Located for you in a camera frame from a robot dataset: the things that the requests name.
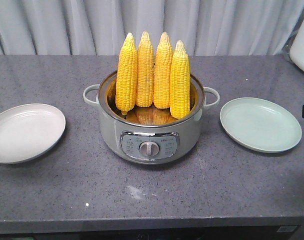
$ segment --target light green plate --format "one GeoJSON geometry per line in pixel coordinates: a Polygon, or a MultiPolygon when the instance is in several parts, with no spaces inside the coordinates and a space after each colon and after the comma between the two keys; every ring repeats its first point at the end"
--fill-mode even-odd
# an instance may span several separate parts
{"type": "Polygon", "coordinates": [[[229,101],[221,109],[220,120],[233,140],[258,152],[283,152],[302,138],[302,128],[289,111],[260,98],[229,101]]]}

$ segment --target silver knob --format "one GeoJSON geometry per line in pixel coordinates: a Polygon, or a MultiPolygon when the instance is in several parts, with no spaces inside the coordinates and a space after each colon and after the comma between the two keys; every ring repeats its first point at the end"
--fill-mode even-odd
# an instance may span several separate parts
{"type": "Polygon", "coordinates": [[[152,157],[158,154],[160,147],[156,142],[145,141],[140,145],[140,153],[146,157],[152,157]]]}

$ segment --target corn on the cob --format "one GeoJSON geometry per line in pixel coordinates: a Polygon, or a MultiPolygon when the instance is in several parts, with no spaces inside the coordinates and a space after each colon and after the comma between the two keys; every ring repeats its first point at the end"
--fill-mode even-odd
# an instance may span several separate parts
{"type": "Polygon", "coordinates": [[[170,107],[170,73],[173,48],[166,32],[162,33],[157,46],[154,70],[153,102],[158,109],[170,107]]]}
{"type": "Polygon", "coordinates": [[[137,51],[138,77],[136,105],[149,107],[153,102],[154,49],[150,36],[144,31],[137,51]]]}
{"type": "Polygon", "coordinates": [[[178,40],[175,46],[170,76],[170,108],[176,119],[190,112],[190,61],[185,46],[178,40]]]}
{"type": "Polygon", "coordinates": [[[133,109],[137,90],[137,52],[132,33],[129,33],[120,52],[116,78],[116,107],[122,115],[133,109]]]}

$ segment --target white curtain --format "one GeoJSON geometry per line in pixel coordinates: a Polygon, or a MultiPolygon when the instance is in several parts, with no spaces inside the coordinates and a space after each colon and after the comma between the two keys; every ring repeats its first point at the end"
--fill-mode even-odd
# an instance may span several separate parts
{"type": "Polygon", "coordinates": [[[304,0],[0,0],[0,54],[118,55],[162,32],[191,56],[276,55],[304,0]]]}

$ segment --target speckled countertop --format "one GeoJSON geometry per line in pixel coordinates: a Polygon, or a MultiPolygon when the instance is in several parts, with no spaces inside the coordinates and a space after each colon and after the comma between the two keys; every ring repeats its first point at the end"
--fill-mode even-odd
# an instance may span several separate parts
{"type": "Polygon", "coordinates": [[[282,56],[192,57],[192,73],[216,89],[221,102],[205,114],[201,137],[186,156],[144,166],[107,147],[97,110],[82,98],[117,61],[0,55],[0,112],[37,102],[59,108],[67,121],[61,140],[45,155],[0,164],[0,234],[304,225],[302,71],[282,56]],[[279,154],[238,145],[222,129],[219,111],[239,97],[285,107],[301,124],[301,142],[279,154]]]}

